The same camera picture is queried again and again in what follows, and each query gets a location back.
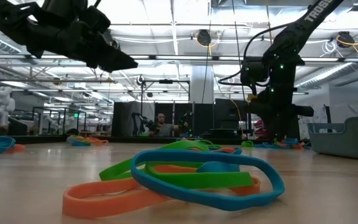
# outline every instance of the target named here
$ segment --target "wooden table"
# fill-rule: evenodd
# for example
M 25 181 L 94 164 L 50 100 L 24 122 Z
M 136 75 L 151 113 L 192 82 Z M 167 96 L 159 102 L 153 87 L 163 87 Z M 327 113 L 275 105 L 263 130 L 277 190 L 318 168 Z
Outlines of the wooden table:
M 98 181 L 98 174 L 104 168 L 159 146 L 71 147 L 51 143 L 28 145 L 24 154 L 0 154 L 0 223 L 358 223 L 358 160 L 288 149 L 244 151 L 269 161 L 285 181 L 285 194 L 266 207 L 225 212 L 172 200 L 100 220 L 62 216 L 62 194 L 68 187 Z M 262 191 L 271 190 L 260 171 L 254 167 L 242 169 L 260 177 Z

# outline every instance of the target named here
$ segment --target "person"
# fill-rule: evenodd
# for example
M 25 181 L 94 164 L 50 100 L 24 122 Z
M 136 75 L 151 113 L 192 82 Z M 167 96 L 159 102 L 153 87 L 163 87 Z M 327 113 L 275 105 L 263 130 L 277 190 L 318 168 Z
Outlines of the person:
M 153 137 L 170 137 L 172 131 L 179 131 L 179 125 L 167 124 L 165 123 L 165 115 L 159 113 L 157 116 L 157 129 L 158 131 L 149 131 L 149 136 Z

